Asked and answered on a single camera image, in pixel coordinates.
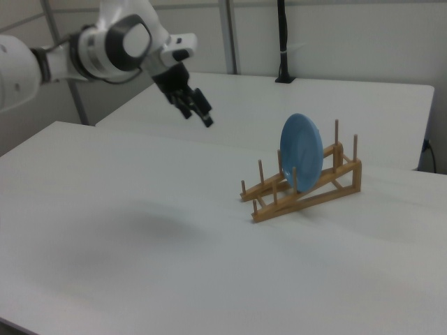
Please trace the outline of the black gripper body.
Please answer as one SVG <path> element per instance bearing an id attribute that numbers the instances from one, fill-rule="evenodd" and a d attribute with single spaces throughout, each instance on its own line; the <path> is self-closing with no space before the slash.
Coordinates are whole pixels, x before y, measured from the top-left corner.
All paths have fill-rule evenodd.
<path id="1" fill-rule="evenodd" d="M 152 77 L 154 83 L 177 109 L 180 105 L 187 106 L 191 113 L 198 115 L 199 111 L 209 112 L 212 106 L 199 88 L 189 86 L 189 72 L 183 63 L 178 63 L 162 74 Z"/>

